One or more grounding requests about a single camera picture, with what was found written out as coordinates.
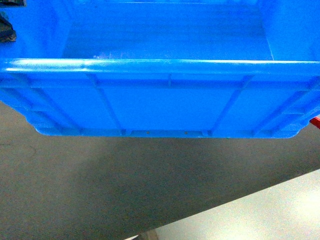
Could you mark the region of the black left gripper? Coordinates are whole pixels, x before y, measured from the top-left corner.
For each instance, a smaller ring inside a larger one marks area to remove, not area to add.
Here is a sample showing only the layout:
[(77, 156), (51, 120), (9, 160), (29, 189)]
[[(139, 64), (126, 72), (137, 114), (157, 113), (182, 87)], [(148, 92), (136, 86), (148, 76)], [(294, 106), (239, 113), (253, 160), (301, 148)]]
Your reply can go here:
[(0, 42), (12, 43), (17, 39), (16, 31), (9, 21), (5, 8), (22, 8), (26, 7), (25, 0), (1, 0), (0, 1)]

